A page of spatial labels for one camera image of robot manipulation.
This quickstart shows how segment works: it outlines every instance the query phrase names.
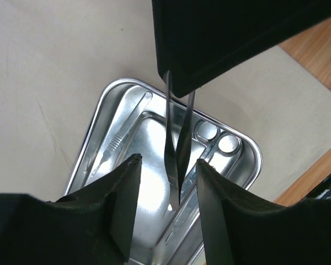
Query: metal tweezers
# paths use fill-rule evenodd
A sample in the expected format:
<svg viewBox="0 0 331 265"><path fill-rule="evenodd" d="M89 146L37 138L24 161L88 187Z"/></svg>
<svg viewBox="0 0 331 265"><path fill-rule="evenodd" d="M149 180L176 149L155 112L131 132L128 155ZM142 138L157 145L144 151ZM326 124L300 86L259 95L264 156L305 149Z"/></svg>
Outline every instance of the metal tweezers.
<svg viewBox="0 0 331 265"><path fill-rule="evenodd" d="M185 179L191 155L191 120L193 117L195 91L191 92L189 95L183 126L180 130L177 148L174 150L172 111L170 109L170 99L172 97L172 75L170 71L165 73L164 82L166 83L165 91L167 96L164 165L170 184L169 202L172 209L176 210L180 204L181 187Z"/></svg>

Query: metal tray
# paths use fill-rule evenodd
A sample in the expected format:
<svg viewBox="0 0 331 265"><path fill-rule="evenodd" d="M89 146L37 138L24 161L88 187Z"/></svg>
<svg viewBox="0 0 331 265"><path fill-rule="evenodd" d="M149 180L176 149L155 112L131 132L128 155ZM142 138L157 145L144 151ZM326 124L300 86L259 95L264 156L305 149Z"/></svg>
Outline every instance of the metal tray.
<svg viewBox="0 0 331 265"><path fill-rule="evenodd" d="M204 250L195 162L204 158L224 177L248 189L260 173L258 145L246 135L195 110L193 144L181 205L169 205L164 168L165 95L136 79L109 84L96 107L64 195L112 171L133 153L142 155L140 195L128 264L194 264ZM185 105L172 101L174 142Z"/></svg>

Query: wooden floor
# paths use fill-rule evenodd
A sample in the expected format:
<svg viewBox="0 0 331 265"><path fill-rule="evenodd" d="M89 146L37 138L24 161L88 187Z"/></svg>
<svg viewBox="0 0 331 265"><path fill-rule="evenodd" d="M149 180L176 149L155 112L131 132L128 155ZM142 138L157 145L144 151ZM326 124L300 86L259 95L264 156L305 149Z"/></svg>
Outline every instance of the wooden floor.
<svg viewBox="0 0 331 265"><path fill-rule="evenodd" d="M331 18L280 45L331 90ZM281 205L299 202L331 173L331 149L276 199Z"/></svg>

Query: silver tray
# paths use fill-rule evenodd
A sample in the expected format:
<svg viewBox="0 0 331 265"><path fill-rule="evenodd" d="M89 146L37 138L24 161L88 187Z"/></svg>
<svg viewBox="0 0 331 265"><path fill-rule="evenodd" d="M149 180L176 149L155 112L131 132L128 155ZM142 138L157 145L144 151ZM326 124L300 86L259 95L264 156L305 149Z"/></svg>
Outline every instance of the silver tray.
<svg viewBox="0 0 331 265"><path fill-rule="evenodd" d="M112 171L133 153L142 155L140 195L128 264L194 264L204 250L197 203L195 162L204 158L224 177L248 189L260 173L258 145L246 135L194 110L193 144L181 205L169 205L164 168L165 95L131 78L102 93L64 195ZM177 143L185 105L172 101Z"/></svg>

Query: wooden surface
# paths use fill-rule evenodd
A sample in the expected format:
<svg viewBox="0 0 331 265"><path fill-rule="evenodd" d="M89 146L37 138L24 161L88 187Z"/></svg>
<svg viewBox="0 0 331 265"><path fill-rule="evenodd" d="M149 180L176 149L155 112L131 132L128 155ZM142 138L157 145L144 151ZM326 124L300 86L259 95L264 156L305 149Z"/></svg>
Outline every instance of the wooden surface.
<svg viewBox="0 0 331 265"><path fill-rule="evenodd" d="M331 90L331 18L280 46Z"/></svg>
<svg viewBox="0 0 331 265"><path fill-rule="evenodd" d="M331 90L331 18L286 40L280 46ZM275 202L285 206L299 202L330 173L331 149Z"/></svg>

